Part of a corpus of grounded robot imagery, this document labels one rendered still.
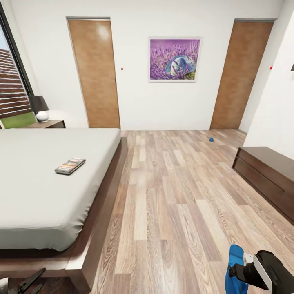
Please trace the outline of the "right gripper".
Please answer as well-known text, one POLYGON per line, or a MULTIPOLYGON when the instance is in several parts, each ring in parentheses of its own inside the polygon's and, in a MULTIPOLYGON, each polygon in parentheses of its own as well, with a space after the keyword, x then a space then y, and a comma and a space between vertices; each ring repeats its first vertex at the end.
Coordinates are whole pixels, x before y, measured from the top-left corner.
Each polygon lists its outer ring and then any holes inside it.
POLYGON ((229 276, 230 277, 236 276, 236 278, 240 281, 243 281, 253 286, 257 286, 264 290, 268 290, 268 287, 266 284, 256 280, 256 278, 252 275, 250 271, 250 264, 247 264, 247 266, 243 266, 236 263, 233 267, 230 267, 229 273, 228 273, 229 276))

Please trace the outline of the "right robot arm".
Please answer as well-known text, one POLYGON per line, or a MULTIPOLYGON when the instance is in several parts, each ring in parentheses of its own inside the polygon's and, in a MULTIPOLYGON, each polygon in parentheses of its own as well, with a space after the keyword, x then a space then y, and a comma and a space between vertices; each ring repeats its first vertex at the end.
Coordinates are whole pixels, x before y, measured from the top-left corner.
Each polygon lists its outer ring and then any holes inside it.
POLYGON ((294 294, 294 276, 269 251, 258 251, 254 256, 243 253, 245 265, 236 263, 229 276, 240 281, 270 290, 271 294, 294 294))

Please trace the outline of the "hardback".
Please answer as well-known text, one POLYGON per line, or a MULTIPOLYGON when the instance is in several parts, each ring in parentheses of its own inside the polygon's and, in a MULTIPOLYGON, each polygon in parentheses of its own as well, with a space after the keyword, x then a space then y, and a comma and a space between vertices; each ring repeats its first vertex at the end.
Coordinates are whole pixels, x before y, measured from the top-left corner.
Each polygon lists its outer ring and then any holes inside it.
POLYGON ((59 166, 56 169, 56 172, 63 174, 71 174, 76 169, 78 169, 84 162, 86 162, 86 159, 71 158, 67 162, 59 166))

